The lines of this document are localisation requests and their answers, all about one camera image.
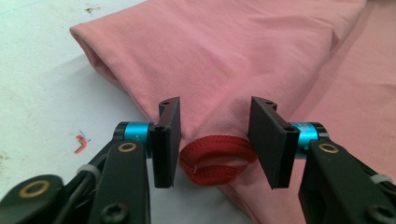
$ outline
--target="black cable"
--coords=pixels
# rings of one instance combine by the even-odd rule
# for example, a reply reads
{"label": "black cable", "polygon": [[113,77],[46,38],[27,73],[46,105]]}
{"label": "black cable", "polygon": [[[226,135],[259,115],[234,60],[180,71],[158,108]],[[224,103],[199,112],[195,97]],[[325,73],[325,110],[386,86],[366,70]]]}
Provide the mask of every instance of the black cable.
{"label": "black cable", "polygon": [[60,214],[56,217],[55,221],[53,222],[54,224],[63,224],[67,220],[67,216],[78,202],[81,194],[91,185],[92,181],[94,180],[93,174],[87,172],[80,172],[80,173],[85,173],[82,182],[78,185],[76,190],[71,194],[66,205],[61,210]]}

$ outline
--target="garment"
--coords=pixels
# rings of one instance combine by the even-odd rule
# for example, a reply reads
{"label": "garment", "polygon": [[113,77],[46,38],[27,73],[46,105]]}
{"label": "garment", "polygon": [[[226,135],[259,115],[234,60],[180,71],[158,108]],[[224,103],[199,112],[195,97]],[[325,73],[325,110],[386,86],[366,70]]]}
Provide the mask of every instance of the garment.
{"label": "garment", "polygon": [[179,163],[192,181],[218,185],[255,223],[299,223],[304,161],[289,189],[270,190],[247,138],[251,96],[276,102],[285,120],[322,123],[334,142],[394,178],[395,8],[149,0],[71,33],[148,119],[161,100],[180,96]]}

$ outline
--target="white surface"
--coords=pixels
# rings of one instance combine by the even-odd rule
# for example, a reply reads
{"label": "white surface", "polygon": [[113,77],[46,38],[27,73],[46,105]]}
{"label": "white surface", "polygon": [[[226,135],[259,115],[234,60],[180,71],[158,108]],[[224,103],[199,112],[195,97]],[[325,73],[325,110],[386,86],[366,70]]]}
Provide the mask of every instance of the white surface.
{"label": "white surface", "polygon": [[[0,0],[0,197],[36,175],[67,183],[120,121],[145,120],[124,91],[89,65],[69,27],[138,1]],[[91,139],[79,154],[76,136]],[[148,161],[152,186],[151,161]],[[251,223],[217,188],[177,170],[175,187],[151,187],[152,223]]]}

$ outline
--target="blue metal ring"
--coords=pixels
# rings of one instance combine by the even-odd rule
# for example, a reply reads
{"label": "blue metal ring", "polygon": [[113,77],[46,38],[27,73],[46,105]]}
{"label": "blue metal ring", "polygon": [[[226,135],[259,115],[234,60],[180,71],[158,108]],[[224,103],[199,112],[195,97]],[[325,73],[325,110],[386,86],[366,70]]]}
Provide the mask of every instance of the blue metal ring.
{"label": "blue metal ring", "polygon": [[145,149],[145,151],[147,151],[148,135],[148,122],[129,122],[125,128],[124,139],[142,143],[143,148]]}
{"label": "blue metal ring", "polygon": [[296,158],[305,158],[311,140],[318,140],[318,131],[314,125],[307,122],[294,122],[291,125],[300,130]]}

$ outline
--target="brass screw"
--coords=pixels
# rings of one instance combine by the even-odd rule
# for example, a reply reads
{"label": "brass screw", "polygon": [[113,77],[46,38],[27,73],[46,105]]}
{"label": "brass screw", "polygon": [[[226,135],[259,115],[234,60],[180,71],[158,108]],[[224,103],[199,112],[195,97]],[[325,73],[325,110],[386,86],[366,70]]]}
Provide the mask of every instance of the brass screw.
{"label": "brass screw", "polygon": [[135,143],[124,143],[119,146],[119,151],[120,152],[130,152],[136,149],[136,144]]}
{"label": "brass screw", "polygon": [[319,145],[319,148],[322,149],[325,152],[329,153],[338,153],[339,149],[333,145],[322,143]]}
{"label": "brass screw", "polygon": [[44,193],[49,187],[50,182],[48,180],[37,180],[23,187],[20,191],[20,197],[25,199],[34,198]]}

